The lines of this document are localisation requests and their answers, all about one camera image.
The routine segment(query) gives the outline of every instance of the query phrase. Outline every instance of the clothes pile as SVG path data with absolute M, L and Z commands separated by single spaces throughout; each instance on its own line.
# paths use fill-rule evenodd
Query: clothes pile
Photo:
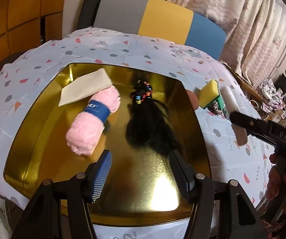
M 266 113 L 273 110 L 280 110 L 284 108 L 284 102 L 281 98 L 281 94 L 276 91 L 272 79 L 266 79 L 258 86 L 258 90 L 261 96 L 264 98 L 262 103 L 262 110 Z

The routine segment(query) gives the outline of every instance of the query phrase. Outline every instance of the metal screw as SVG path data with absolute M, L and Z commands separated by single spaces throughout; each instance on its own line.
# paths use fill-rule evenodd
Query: metal screw
M 231 180 L 231 181 L 230 181 L 230 185 L 232 185 L 232 186 L 234 186 L 234 187 L 237 187 L 237 186 L 238 186 L 238 181 Z
M 205 175 L 202 174 L 202 173 L 198 173 L 198 174 L 196 175 L 196 178 L 198 178 L 199 180 L 204 180 Z
M 44 186 L 50 185 L 50 183 L 51 183 L 51 180 L 50 180 L 50 179 L 46 179 L 46 180 L 44 180 L 44 181 L 42 182 L 42 184 L 43 184 Z
M 78 173 L 78 174 L 76 175 L 76 177 L 77 177 L 79 180 L 81 180 L 81 179 L 83 179 L 83 178 L 85 177 L 85 173 L 80 172 L 80 173 Z

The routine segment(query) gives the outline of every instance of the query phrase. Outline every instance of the rolled pink towel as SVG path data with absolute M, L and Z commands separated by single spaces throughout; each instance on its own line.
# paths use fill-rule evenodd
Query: rolled pink towel
M 92 155 L 104 130 L 105 120 L 117 111 L 120 103 L 120 93 L 115 86 L 99 91 L 91 97 L 66 134 L 67 145 L 74 153 Z

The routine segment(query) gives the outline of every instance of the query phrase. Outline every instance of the pink towel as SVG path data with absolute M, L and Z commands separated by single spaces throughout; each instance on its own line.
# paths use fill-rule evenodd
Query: pink towel
M 120 94 L 115 86 L 99 91 L 90 101 L 104 104 L 110 110 L 110 114 L 116 112 L 121 103 Z M 91 156 L 103 130 L 102 120 L 91 113 L 81 112 L 66 134 L 67 145 L 77 155 Z

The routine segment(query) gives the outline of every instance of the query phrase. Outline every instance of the yellow sponge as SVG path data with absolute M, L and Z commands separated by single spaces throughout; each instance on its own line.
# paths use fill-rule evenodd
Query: yellow sponge
M 199 92 L 199 106 L 203 109 L 207 108 L 207 106 L 216 100 L 219 95 L 220 92 L 218 90 L 218 83 L 212 79 Z

